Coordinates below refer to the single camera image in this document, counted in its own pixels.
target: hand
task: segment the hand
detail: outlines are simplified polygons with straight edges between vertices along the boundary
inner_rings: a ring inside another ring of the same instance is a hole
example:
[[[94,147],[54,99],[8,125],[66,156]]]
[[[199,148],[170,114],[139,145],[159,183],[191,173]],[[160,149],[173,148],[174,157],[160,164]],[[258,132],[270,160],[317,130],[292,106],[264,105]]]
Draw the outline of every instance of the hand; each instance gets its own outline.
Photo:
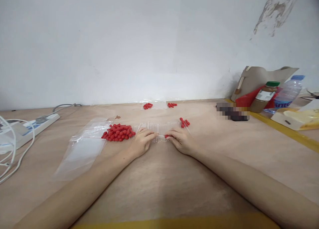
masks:
[[[175,147],[183,154],[191,155],[198,148],[197,143],[192,136],[181,128],[172,128],[165,133],[168,135],[166,139],[171,141]]]
[[[149,149],[151,141],[157,136],[158,133],[154,133],[147,128],[140,128],[135,135],[129,150],[133,151],[138,158]]]

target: bottle label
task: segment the bottle label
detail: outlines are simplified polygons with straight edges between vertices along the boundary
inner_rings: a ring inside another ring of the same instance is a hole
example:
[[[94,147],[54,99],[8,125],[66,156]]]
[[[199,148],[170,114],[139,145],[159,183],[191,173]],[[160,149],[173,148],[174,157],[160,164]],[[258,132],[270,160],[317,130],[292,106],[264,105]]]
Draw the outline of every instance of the bottle label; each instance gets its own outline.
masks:
[[[266,92],[266,91],[260,90],[256,96],[256,99],[259,99],[262,101],[269,101],[271,100],[274,94],[275,92]]]
[[[282,100],[274,100],[275,103],[275,108],[279,109],[279,108],[287,108],[292,101],[282,101]]]

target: gray cable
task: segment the gray cable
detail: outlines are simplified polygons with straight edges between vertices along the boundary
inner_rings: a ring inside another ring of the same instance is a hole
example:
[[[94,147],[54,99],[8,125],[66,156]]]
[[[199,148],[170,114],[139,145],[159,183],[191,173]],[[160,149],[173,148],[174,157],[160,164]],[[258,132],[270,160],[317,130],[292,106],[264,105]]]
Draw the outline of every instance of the gray cable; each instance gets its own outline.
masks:
[[[68,105],[68,106],[63,107],[63,108],[58,109],[57,111],[55,111],[58,107],[63,106],[63,105]],[[56,112],[58,112],[58,111],[60,111],[60,110],[62,110],[62,109],[65,109],[65,108],[68,108],[68,107],[71,107],[71,106],[78,106],[78,105],[82,106],[81,104],[76,104],[76,103],[74,103],[74,104],[60,104],[60,105],[54,107],[53,112],[52,112],[51,114],[48,114],[48,115],[45,115],[45,116],[41,116],[41,117],[36,118],[36,123],[37,123],[37,124],[44,123],[45,121],[48,120],[48,119],[47,119],[48,116],[50,116],[50,115],[52,115],[52,114],[55,114]]]
[[[52,112],[55,113],[56,108],[58,108],[58,107],[60,107],[60,106],[63,106],[63,105],[69,105],[68,107],[78,106],[78,105],[82,106],[81,104],[76,104],[76,103],[74,103],[74,104],[60,104],[60,105],[54,107],[54,109],[52,110]]]

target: blue bottle cap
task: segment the blue bottle cap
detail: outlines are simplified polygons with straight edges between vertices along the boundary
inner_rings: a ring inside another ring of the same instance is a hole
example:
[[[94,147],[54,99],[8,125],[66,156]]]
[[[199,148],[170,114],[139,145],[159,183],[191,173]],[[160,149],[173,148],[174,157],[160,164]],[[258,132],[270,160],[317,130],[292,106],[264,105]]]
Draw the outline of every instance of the blue bottle cap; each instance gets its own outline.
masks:
[[[304,79],[304,75],[294,75],[291,77],[291,79],[296,79],[296,80],[303,80]]]

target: white power cord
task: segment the white power cord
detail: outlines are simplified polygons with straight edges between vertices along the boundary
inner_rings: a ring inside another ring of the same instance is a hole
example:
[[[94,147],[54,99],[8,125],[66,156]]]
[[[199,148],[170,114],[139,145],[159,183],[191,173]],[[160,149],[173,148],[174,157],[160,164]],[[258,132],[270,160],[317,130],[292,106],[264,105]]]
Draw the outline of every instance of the white power cord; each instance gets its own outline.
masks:
[[[32,123],[30,123],[29,121],[26,121],[26,120],[22,120],[22,119],[8,119],[8,120],[17,120],[17,121],[23,121],[23,122],[26,122],[26,123],[29,123],[32,127],[32,132],[33,132],[33,139],[32,139],[32,142],[31,144],[28,146],[28,148],[24,151],[24,153],[22,154],[22,156],[20,157],[19,161],[18,161],[18,165],[17,167],[11,172],[9,173],[7,176],[6,173],[12,168],[13,166],[13,161],[14,161],[14,158],[16,156],[16,150],[17,150],[17,147],[16,147],[16,134],[13,130],[13,128],[11,127],[11,125],[3,118],[0,116],[0,120],[2,122],[4,122],[5,124],[7,124],[7,126],[10,128],[10,130],[12,131],[13,133],[13,150],[9,153],[9,155],[7,157],[5,157],[4,159],[2,159],[0,161],[0,166],[7,166],[8,168],[6,169],[6,171],[0,176],[0,184],[3,183],[5,180],[7,180],[9,177],[11,177],[12,174],[14,174],[20,167],[21,165],[21,161],[23,159],[23,157],[25,156],[25,154],[27,153],[27,151],[29,150],[29,148],[33,145],[34,143],[34,139],[35,139],[35,129],[34,129],[34,126]],[[2,164],[3,161],[5,161],[8,157],[10,157],[10,155],[12,154],[12,159],[11,159],[11,162],[10,163],[6,163],[6,164]]]

